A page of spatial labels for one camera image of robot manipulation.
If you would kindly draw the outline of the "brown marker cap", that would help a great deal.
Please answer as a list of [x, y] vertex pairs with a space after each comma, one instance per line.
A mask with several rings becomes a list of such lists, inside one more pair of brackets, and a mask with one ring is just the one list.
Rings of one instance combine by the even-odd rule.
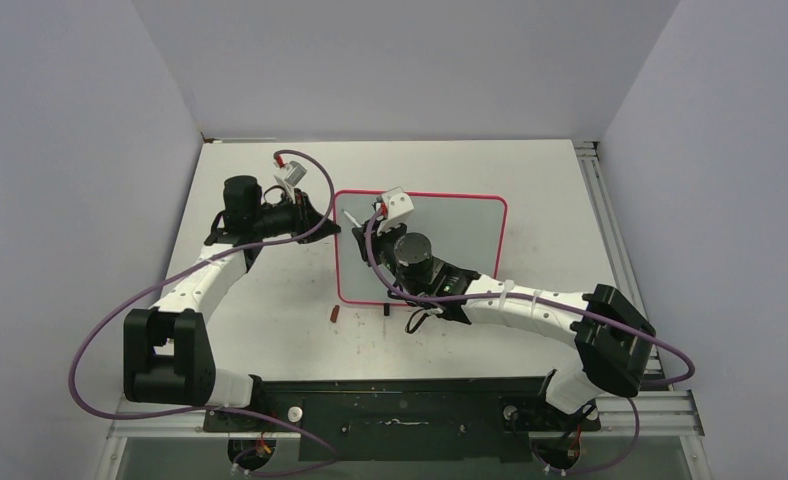
[[329, 321], [332, 324], [336, 324], [337, 323], [338, 318], [339, 318], [339, 313], [340, 313], [340, 306], [339, 305], [335, 305], [332, 308], [331, 313], [330, 313], [330, 317], [329, 317]]

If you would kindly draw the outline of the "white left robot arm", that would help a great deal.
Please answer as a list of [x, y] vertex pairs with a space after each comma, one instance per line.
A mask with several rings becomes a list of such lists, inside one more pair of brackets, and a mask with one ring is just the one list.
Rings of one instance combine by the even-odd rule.
[[284, 187], [271, 204], [253, 176], [224, 183], [224, 208], [200, 251], [202, 268], [181, 279], [148, 309], [124, 319], [124, 395], [130, 402], [229, 407], [241, 429], [260, 428], [268, 403], [254, 394], [259, 378], [217, 367], [207, 322], [232, 286], [252, 268], [261, 242], [289, 235], [301, 244], [340, 232], [308, 195]]

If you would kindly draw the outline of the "pink framed whiteboard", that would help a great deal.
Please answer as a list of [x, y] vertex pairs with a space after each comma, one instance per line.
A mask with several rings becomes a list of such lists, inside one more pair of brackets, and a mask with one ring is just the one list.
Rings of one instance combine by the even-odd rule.
[[[335, 197], [335, 219], [342, 233], [335, 240], [338, 298], [351, 305], [381, 306], [386, 289], [361, 259], [359, 243], [351, 233], [354, 223], [370, 218], [378, 190], [340, 190]], [[414, 192], [414, 211], [405, 224], [424, 234], [432, 253], [458, 267], [494, 277], [497, 274], [508, 212], [497, 195]]]

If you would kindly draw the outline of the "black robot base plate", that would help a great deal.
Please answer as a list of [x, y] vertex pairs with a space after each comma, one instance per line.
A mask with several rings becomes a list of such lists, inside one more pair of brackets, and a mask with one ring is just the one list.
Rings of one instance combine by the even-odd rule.
[[596, 432], [594, 401], [574, 414], [547, 404], [543, 378], [264, 381], [246, 414], [207, 415], [209, 433], [249, 434], [282, 445], [301, 461], [525, 462], [524, 441], [566, 446]]

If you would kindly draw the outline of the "white whiteboard marker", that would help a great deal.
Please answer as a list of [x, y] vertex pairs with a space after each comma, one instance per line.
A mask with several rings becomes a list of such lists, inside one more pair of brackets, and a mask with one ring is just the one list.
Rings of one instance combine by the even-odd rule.
[[350, 212], [346, 209], [341, 210], [342, 214], [346, 218], [346, 220], [354, 227], [354, 228], [361, 228], [362, 223], [359, 222]]

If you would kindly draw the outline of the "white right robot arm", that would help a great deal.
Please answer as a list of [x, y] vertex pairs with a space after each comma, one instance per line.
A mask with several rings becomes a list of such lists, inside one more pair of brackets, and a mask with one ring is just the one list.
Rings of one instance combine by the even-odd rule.
[[616, 288], [589, 293], [527, 288], [436, 257], [430, 240], [388, 211], [351, 230], [362, 260], [395, 299], [429, 316], [495, 325], [569, 346], [575, 359], [549, 373], [535, 402], [539, 421], [560, 428], [603, 393], [632, 398], [641, 390], [656, 333]]

